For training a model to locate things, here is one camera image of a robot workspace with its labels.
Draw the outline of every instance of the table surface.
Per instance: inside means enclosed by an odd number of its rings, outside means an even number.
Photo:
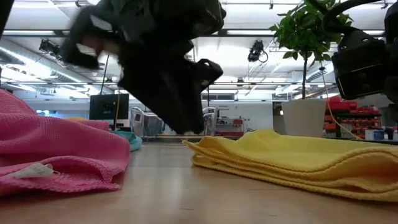
[[[181,145],[143,146],[117,192],[0,199],[0,223],[394,223],[398,204],[291,189],[194,167]]]

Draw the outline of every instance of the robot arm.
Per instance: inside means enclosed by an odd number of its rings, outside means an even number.
[[[322,11],[317,0],[308,1],[325,14],[324,29],[344,34],[338,44],[338,51],[331,57],[341,97],[353,100],[362,96],[385,93],[393,102],[398,102],[394,91],[394,86],[397,84],[393,84],[395,78],[390,78],[395,75],[389,73],[398,62],[398,42],[395,41],[398,29],[394,25],[398,17],[398,3],[394,3],[388,9],[384,19],[386,29],[386,42],[384,42],[355,27],[346,27],[336,21],[336,16],[345,10],[378,0],[348,0],[330,11]]]
[[[81,10],[61,55],[68,63],[98,68],[99,52],[85,55],[76,45],[87,37],[117,45],[124,74],[118,85],[178,134],[200,133],[200,93],[223,71],[207,59],[196,63],[184,56],[193,48],[191,39],[220,30],[225,15],[218,0],[102,0]],[[110,23],[116,32],[94,26],[92,16]]]

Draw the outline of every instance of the white plant pot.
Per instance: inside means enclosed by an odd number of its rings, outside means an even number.
[[[292,100],[282,103],[286,134],[322,137],[326,102],[319,99]]]

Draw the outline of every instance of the cable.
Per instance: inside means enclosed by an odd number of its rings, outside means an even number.
[[[99,93],[100,95],[102,95],[102,89],[104,88],[106,69],[108,68],[108,60],[109,60],[109,53],[108,53],[108,57],[106,58],[106,64],[105,64],[105,70],[104,70],[104,77],[102,78],[101,91],[100,91],[100,93]]]
[[[326,102],[328,104],[328,108],[329,108],[329,112],[330,112],[330,116],[332,118],[332,120],[340,127],[343,128],[346,132],[350,133],[355,139],[361,139],[360,137],[358,137],[357,135],[353,134],[350,130],[346,129],[345,127],[343,127],[339,122],[337,122],[337,120],[335,119],[335,117],[333,116],[333,113],[331,112],[331,108],[330,108],[330,103],[329,103],[329,93],[328,93],[328,88],[326,86],[326,81],[325,81],[325,76],[323,74],[324,69],[321,71],[322,72],[322,79],[323,79],[323,84],[325,86],[325,91],[326,91]]]
[[[262,50],[262,52],[265,53],[265,55],[267,56],[267,59],[265,61],[262,61],[262,60],[258,59],[258,61],[261,62],[261,63],[266,63],[268,61],[268,54],[267,54],[267,52],[265,50]]]
[[[40,59],[42,59],[47,53],[43,54],[42,56],[39,57],[34,63],[38,62]]]
[[[116,105],[116,118],[114,119],[114,130],[118,127],[118,114],[119,114],[119,103],[120,103],[120,88],[118,88],[118,104]]]

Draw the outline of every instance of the potted plant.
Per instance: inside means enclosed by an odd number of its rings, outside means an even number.
[[[318,3],[325,9],[331,9],[339,4],[335,0],[322,0]],[[323,14],[307,0],[279,16],[284,18],[269,29],[275,31],[274,40],[279,44],[279,48],[289,49],[283,58],[297,60],[301,56],[304,59],[302,100],[282,104],[287,134],[320,137],[326,104],[323,100],[304,100],[308,59],[312,55],[315,56],[311,65],[315,61],[331,60],[327,54],[330,44],[339,43],[341,34],[330,33],[323,29]],[[352,19],[346,14],[340,14],[337,19],[346,26],[352,23]]]

